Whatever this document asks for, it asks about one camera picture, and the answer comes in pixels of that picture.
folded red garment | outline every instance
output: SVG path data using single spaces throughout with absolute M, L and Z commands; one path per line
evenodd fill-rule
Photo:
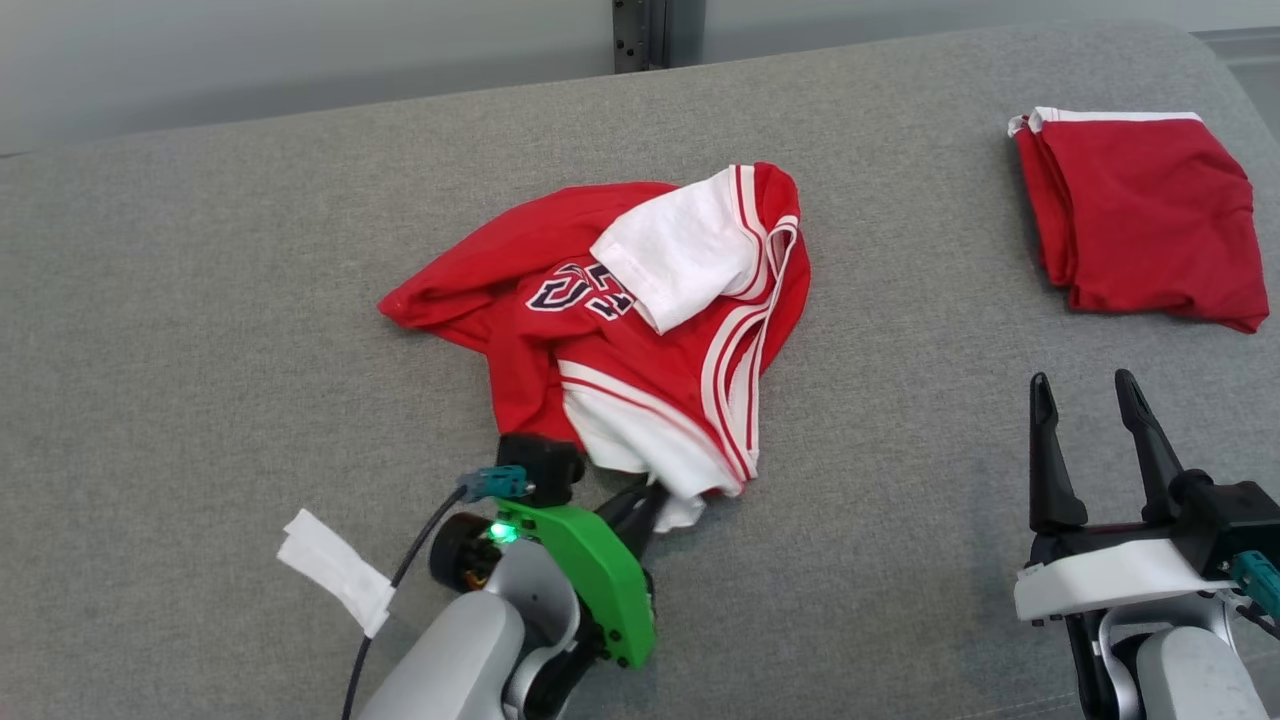
M 1009 123 L 1050 282 L 1073 310 L 1215 320 L 1270 314 L 1253 186 L 1194 113 L 1036 108 Z

